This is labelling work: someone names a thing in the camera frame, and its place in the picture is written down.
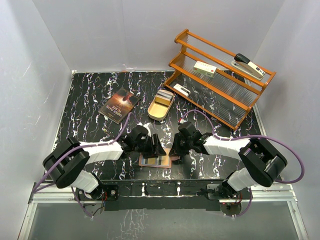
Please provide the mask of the gold magnetic stripe card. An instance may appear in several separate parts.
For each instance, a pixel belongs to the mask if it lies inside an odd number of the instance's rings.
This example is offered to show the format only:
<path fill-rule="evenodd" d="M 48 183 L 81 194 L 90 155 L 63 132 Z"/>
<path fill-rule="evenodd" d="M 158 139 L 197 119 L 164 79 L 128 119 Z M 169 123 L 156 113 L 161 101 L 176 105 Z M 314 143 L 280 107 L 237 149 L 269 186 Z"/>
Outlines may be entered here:
<path fill-rule="evenodd" d="M 162 158 L 153 157 L 153 158 L 142 158 L 141 163 L 147 166 L 160 166 L 162 164 Z"/>

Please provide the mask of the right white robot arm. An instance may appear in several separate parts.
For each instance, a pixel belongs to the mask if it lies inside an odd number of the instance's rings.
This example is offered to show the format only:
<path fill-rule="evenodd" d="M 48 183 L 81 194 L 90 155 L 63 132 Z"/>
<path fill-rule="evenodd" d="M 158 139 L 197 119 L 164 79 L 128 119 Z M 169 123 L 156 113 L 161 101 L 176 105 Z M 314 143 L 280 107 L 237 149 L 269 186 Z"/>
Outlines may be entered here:
<path fill-rule="evenodd" d="M 237 159 L 244 165 L 242 169 L 230 173 L 218 186 L 205 187 L 198 192 L 207 198 L 233 199 L 241 190 L 251 186 L 270 187 L 288 164 L 286 158 L 263 137 L 223 140 L 209 132 L 201 133 L 187 121 L 178 127 L 169 156 L 182 157 L 188 155 L 190 150 Z"/>

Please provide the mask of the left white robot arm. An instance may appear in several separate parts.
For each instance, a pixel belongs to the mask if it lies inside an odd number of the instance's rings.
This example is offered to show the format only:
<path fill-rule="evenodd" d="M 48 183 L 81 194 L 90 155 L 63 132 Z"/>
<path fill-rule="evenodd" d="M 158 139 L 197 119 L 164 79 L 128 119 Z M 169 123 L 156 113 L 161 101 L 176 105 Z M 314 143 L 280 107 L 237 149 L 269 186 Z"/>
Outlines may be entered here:
<path fill-rule="evenodd" d="M 151 134 L 147 125 L 137 125 L 130 133 L 120 133 L 115 139 L 104 142 L 80 142 L 67 138 L 48 155 L 42 165 L 59 189 L 77 188 L 91 199 L 103 195 L 102 182 L 85 166 L 101 161 L 116 161 L 130 153 L 139 153 L 145 159 L 166 156 L 158 135 Z"/>

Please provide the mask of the pink leather card holder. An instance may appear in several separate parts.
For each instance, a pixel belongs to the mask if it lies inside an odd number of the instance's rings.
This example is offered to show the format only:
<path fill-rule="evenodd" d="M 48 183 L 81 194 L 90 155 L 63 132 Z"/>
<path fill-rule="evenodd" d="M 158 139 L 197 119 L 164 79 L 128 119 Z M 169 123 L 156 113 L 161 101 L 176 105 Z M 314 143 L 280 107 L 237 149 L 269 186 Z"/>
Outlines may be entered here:
<path fill-rule="evenodd" d="M 180 156 L 169 156 L 170 149 L 165 148 L 165 156 L 159 156 L 157 158 L 144 158 L 142 155 L 139 156 L 138 165 L 141 167 L 152 167 L 152 168 L 171 168 L 172 162 L 180 159 Z"/>

